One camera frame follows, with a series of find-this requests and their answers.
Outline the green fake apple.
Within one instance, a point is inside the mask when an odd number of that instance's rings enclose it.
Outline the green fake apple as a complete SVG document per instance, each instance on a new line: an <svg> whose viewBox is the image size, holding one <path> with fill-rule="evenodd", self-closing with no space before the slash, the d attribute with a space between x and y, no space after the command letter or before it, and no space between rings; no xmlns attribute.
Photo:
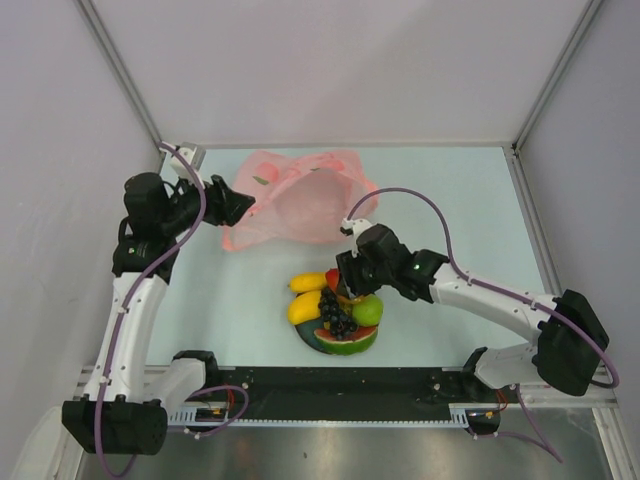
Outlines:
<svg viewBox="0 0 640 480"><path fill-rule="evenodd" d="M384 313L384 303L376 295L368 295L352 308L352 317L358 326L377 326Z"/></svg>

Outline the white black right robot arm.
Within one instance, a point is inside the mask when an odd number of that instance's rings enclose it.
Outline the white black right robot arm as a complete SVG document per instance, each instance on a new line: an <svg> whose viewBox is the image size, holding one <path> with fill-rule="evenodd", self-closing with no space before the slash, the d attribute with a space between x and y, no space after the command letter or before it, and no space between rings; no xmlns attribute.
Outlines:
<svg viewBox="0 0 640 480"><path fill-rule="evenodd" d="M609 337L581 293L509 290L473 277L446 255L410 251L389 227L366 219L345 220L340 231L351 240L336 257L338 290L348 299L391 287L410 301L459 308L523 338L520 345L471 354L461 376L469 399L484 401L498 388L535 379L574 397L593 385Z"/></svg>

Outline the aluminium frame rail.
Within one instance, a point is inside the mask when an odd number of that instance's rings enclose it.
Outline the aluminium frame rail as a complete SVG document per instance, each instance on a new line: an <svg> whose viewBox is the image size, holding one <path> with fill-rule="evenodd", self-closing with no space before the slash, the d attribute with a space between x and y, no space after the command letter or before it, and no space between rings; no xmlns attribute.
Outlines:
<svg viewBox="0 0 640 480"><path fill-rule="evenodd" d="M74 4L144 133L151 144L157 148L161 141L160 131L95 2L75 0Z"/></svg>

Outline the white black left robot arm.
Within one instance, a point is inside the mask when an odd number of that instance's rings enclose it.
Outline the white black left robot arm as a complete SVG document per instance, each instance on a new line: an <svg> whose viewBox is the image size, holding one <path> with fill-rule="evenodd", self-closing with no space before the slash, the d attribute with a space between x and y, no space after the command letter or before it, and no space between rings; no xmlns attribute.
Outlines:
<svg viewBox="0 0 640 480"><path fill-rule="evenodd" d="M84 392L62 406L62 423L90 454L155 455L168 420L193 396L214 397L222 374L211 351L182 350L151 383L145 365L159 306L178 256L178 239L201 222L234 226L255 199L218 175L202 189L181 179L168 187L156 173L124 186L126 217L113 254L113 298L102 346Z"/></svg>

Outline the red fake watermelon slice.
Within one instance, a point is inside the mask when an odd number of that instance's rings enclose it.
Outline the red fake watermelon slice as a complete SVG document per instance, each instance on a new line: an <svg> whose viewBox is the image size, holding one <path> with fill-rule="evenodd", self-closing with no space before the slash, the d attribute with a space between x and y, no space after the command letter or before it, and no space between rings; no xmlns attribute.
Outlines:
<svg viewBox="0 0 640 480"><path fill-rule="evenodd" d="M378 336L378 327L359 327L342 340L332 336L328 330L321 328L316 329L313 335L320 346L320 350L324 353L350 356L365 352L375 343Z"/></svg>

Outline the red orange fake mango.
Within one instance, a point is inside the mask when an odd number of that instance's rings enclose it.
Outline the red orange fake mango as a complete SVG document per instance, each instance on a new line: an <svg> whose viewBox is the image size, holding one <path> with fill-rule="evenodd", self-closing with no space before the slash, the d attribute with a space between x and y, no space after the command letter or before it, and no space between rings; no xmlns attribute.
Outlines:
<svg viewBox="0 0 640 480"><path fill-rule="evenodd" d="M327 287L332 291L336 291L339 282L340 282L340 272L337 268L329 269L325 273L325 279L327 283Z"/></svg>

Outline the blue ceramic plate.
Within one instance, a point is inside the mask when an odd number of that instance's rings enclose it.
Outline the blue ceramic plate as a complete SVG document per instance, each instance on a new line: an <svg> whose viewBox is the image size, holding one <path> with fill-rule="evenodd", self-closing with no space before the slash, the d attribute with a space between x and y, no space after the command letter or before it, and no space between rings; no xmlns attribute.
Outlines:
<svg viewBox="0 0 640 480"><path fill-rule="evenodd" d="M299 337L303 340L303 342L306 343L309 347L320 353L326 354L320 350L320 346L313 335L314 331L318 328L324 329L324 326L322 325L322 321L320 319L297 325L295 327L295 330Z"/></svg>

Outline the yellow fake banana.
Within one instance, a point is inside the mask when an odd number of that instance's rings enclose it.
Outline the yellow fake banana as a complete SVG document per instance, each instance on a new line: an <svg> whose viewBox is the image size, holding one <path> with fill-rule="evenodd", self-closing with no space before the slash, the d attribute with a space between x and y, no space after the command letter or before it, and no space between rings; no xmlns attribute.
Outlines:
<svg viewBox="0 0 640 480"><path fill-rule="evenodd" d="M323 272L307 272L294 276L288 286L292 292L303 294L324 289L327 286L327 280Z"/></svg>

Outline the yellow fake mango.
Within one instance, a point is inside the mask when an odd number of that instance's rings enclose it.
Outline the yellow fake mango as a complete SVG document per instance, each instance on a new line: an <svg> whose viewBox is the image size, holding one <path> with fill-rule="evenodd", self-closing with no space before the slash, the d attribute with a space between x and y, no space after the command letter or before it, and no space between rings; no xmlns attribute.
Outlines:
<svg viewBox="0 0 640 480"><path fill-rule="evenodd" d="M287 318L290 324L297 326L302 323L317 319L321 316L320 301L321 290L309 291L299 294L289 304Z"/></svg>

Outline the pink plastic bag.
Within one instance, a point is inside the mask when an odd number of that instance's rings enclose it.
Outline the pink plastic bag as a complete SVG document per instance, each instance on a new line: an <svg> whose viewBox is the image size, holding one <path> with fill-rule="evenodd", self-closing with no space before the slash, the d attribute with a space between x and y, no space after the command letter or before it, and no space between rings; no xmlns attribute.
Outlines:
<svg viewBox="0 0 640 480"><path fill-rule="evenodd" d="M377 186L353 150L298 157L258 150L239 168L233 189L255 203L235 226L224 229L222 246L229 252L272 239L339 242L342 220Z"/></svg>

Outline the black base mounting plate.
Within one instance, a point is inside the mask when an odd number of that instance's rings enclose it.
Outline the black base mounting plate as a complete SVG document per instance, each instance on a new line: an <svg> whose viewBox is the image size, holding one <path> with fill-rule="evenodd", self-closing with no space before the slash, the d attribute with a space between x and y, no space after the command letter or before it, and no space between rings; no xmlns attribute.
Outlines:
<svg viewBox="0 0 640 480"><path fill-rule="evenodd" d="M466 371L442 368L236 367L218 380L248 393L243 420L443 420L453 404L517 403L507 387L496 392Z"/></svg>

